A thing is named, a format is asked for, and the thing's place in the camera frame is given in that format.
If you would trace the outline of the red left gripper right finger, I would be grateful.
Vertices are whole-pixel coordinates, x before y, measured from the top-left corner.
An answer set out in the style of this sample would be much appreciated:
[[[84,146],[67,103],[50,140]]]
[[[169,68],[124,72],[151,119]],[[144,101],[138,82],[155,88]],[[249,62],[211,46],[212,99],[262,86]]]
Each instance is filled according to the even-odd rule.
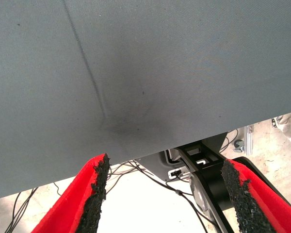
[[[242,233],[291,233],[291,206],[248,166],[226,159],[222,177]]]

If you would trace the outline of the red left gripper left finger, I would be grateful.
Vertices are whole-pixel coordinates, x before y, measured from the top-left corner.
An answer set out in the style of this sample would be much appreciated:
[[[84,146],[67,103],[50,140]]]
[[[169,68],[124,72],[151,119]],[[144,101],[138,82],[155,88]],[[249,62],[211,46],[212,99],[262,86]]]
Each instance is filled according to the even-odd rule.
[[[90,159],[32,232],[96,233],[109,167],[105,153]]]

